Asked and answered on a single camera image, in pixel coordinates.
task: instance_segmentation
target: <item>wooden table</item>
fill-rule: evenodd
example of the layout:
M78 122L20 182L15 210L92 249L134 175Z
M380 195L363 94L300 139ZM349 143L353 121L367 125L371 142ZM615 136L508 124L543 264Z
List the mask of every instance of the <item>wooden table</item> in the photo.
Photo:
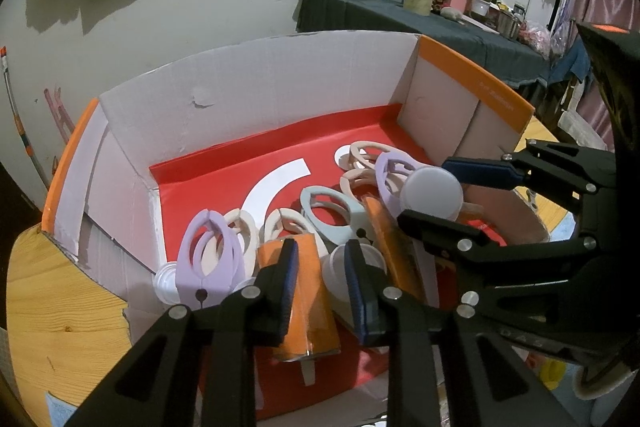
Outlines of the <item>wooden table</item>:
M556 141L538 120L524 137ZM552 230L566 211L541 196L537 203ZM38 427L50 426L45 392L79 405L127 352L126 305L85 276L38 227L17 239L7 277L7 329L20 397Z
M540 120L537 118L532 118L529 126L526 128L522 138L520 139L520 143L516 147L516 151L524 149L525 141L529 139L536 140L546 140L549 142L557 142L555 136L551 134L551 132L540 123ZM526 189L522 187L518 187L518 192L522 194L525 198ZM551 232L555 227L558 226L558 223L562 221L564 216L566 215L566 210L561 206L552 203L547 200L545 197L537 195L536 204L538 205L538 215L542 222L546 225L549 232Z

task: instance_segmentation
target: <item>orange label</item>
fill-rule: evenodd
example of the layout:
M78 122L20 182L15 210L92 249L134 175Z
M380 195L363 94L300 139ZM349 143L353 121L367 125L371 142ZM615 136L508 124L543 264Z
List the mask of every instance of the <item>orange label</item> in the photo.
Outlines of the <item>orange label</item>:
M274 355L280 360L297 360L329 354L340 349L329 295L322 282L316 237L312 233L290 236L298 244L298 278L293 293L289 332ZM268 241L257 251L260 268L277 263L285 237Z
M378 240L378 249L386 262L386 269L394 285L411 293L419 301L424 301L422 284L414 265L406 253L406 245L396 225L396 220L388 213L382 201L372 196L364 196L362 204L367 211Z

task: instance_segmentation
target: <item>table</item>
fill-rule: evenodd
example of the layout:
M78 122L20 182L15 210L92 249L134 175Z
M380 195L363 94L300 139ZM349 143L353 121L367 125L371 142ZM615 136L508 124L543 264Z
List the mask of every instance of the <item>table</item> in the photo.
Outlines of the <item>table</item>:
M557 141L535 118L526 138ZM538 196L552 230L566 214ZM94 389L131 346L122 315L127 305L89 279L39 231L16 240L7 277L7 330L24 408L38 427L50 427L45 392L73 405Z
M534 50L472 24L418 15L390 0L302 0L298 31L382 30L427 35L513 88L546 79L549 63Z

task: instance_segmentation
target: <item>white wall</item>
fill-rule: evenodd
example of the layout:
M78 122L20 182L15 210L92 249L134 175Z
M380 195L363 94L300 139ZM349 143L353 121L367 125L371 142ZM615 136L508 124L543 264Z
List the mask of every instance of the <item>white wall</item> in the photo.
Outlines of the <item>white wall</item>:
M44 100L45 87L62 87L65 107L77 120L92 97L162 64L226 44L293 33L297 2L4 0L0 46L7 46L17 105L45 170L64 146ZM0 128L0 161L42 206L45 189L15 131L4 88Z

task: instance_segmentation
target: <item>pink curtain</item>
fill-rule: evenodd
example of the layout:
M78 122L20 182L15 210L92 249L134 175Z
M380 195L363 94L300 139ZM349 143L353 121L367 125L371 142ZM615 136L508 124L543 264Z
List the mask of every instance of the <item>pink curtain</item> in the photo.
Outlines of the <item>pink curtain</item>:
M640 1L574 0L572 18L576 21L612 24L622 28L639 30ZM609 114L595 82L580 100L577 111L600 135L609 150L613 150L613 135Z

